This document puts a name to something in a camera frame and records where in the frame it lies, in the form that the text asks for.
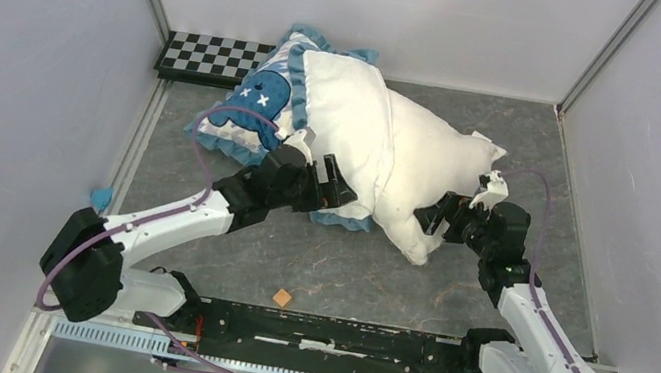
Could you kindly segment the white pillow insert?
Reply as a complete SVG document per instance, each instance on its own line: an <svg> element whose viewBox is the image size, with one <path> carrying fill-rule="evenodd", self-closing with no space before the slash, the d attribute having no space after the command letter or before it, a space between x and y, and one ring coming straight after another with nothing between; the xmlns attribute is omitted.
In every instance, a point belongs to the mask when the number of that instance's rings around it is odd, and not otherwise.
<svg viewBox="0 0 661 373"><path fill-rule="evenodd" d="M305 50L295 75L305 89L306 126L316 157L333 154L357 201L340 218L370 218L415 266L442 243L414 212L451 191L474 195L480 175L507 150L479 132L462 134L387 87L379 69L353 57Z"/></svg>

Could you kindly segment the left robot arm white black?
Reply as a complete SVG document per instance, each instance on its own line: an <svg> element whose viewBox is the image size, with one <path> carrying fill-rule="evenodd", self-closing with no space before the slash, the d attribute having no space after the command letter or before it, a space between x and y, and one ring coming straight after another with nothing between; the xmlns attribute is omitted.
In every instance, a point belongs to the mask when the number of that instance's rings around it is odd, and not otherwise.
<svg viewBox="0 0 661 373"><path fill-rule="evenodd" d="M215 181L200 193L149 210L101 216L73 212L39 261L44 281L36 304L85 322L113 306L156 314L176 331L194 325L198 305L176 276L136 270L135 263L192 240L233 233L288 208L313 212L357 200L333 154L319 164L282 144L257 165Z"/></svg>

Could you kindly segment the white pillowcase with blue ruffle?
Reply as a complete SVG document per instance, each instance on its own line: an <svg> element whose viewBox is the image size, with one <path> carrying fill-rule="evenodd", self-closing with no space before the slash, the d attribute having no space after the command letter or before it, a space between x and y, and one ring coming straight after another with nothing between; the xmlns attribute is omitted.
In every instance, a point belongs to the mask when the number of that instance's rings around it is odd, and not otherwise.
<svg viewBox="0 0 661 373"><path fill-rule="evenodd" d="M185 134L249 166L309 129L314 160L333 154L357 197L310 219L367 232L394 162L392 106L378 57L372 49L336 49L318 29L294 24L265 63L223 101L197 113Z"/></svg>

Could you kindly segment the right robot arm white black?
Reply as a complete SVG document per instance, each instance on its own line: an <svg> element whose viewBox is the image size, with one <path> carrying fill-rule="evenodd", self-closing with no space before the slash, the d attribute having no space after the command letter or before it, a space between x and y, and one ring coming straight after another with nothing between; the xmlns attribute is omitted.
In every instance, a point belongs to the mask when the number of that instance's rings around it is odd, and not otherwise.
<svg viewBox="0 0 661 373"><path fill-rule="evenodd" d="M511 202L487 208L447 193L414 212L424 233L441 232L478 257L478 280L509 333L473 329L458 352L460 373L596 373L558 324L532 264L525 256L530 214Z"/></svg>

